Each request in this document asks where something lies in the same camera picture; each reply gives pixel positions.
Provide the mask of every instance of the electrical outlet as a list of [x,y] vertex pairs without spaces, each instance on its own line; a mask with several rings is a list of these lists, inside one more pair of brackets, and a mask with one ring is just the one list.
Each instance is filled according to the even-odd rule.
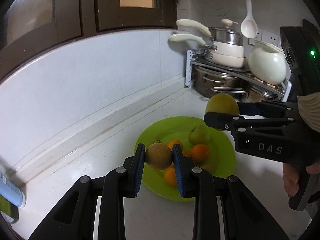
[[262,30],[262,41],[278,46],[279,36]]
[[261,41],[262,39],[262,29],[258,29],[258,34],[252,39],[249,39],[248,43],[251,45],[255,45],[256,41]]

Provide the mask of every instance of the screw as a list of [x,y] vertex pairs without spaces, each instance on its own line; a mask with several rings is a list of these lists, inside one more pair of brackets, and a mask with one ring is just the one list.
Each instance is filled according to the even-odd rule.
[[125,172],[125,167],[118,167],[118,168],[116,169],[116,172],[118,172],[118,173],[124,173],[124,172]]
[[199,167],[193,167],[193,168],[192,168],[192,171],[193,171],[194,173],[201,173],[202,169],[199,168]]
[[235,176],[235,175],[231,175],[231,176],[229,177],[229,180],[230,180],[231,182],[238,182],[238,177]]
[[89,177],[88,176],[82,176],[81,178],[80,178],[80,182],[81,183],[87,183],[89,181]]

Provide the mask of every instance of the white ladle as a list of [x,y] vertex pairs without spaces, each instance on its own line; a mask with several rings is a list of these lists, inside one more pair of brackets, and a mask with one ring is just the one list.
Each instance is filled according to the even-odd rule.
[[246,0],[247,3],[247,17],[241,23],[242,35],[246,38],[252,39],[258,34],[258,26],[252,16],[251,0]]

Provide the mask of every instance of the green plate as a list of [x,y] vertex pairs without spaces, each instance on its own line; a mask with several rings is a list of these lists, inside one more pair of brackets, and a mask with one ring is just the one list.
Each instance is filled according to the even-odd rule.
[[[190,151],[191,144],[188,141],[188,134],[198,124],[205,125],[204,121],[188,116],[170,117],[146,128],[137,140],[135,150],[139,143],[143,143],[146,147],[155,140],[160,140],[164,144],[176,139],[183,143],[183,150]],[[228,137],[221,131],[208,127],[210,132],[210,155],[208,160],[203,164],[204,169],[208,170],[212,175],[227,178],[232,175],[236,168],[236,159],[233,146]],[[150,168],[146,163],[144,165],[142,182],[154,193],[176,201],[191,201],[193,198],[182,198],[177,187],[168,185],[164,181],[166,171],[156,171]]]

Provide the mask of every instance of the brown fruit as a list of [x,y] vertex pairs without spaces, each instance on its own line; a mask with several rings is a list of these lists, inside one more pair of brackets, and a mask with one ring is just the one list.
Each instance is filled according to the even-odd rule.
[[163,143],[151,144],[145,155],[145,161],[149,167],[162,171],[167,169],[173,160],[172,152],[169,147]]

